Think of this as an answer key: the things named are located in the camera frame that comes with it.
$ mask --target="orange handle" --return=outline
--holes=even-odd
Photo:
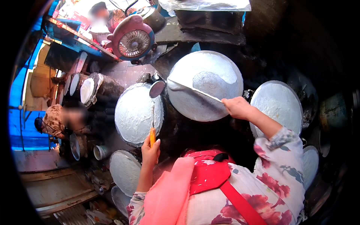
[[[153,147],[153,145],[154,145],[154,143],[155,143],[155,139],[156,139],[156,137],[155,137],[155,128],[150,128],[150,148],[152,148]]]

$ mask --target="plastic bag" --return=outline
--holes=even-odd
[[[159,0],[159,4],[170,16],[175,16],[174,10],[251,11],[249,0]]]

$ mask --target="woman's left hand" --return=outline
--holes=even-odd
[[[153,144],[153,147],[150,148],[150,135],[148,135],[141,147],[141,153],[143,155],[142,167],[154,168],[160,155],[160,139],[158,139]]]

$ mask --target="fan grille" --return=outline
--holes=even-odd
[[[135,58],[143,54],[150,45],[150,37],[143,30],[127,32],[119,41],[119,52],[122,56]]]

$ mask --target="red apron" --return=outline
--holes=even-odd
[[[190,195],[220,188],[249,225],[266,225],[263,218],[228,181],[231,175],[228,162],[235,163],[234,160],[230,157],[222,162],[212,160],[219,153],[223,152],[219,150],[201,152],[191,150],[186,152],[184,157],[193,157],[195,159],[194,171],[190,182]]]

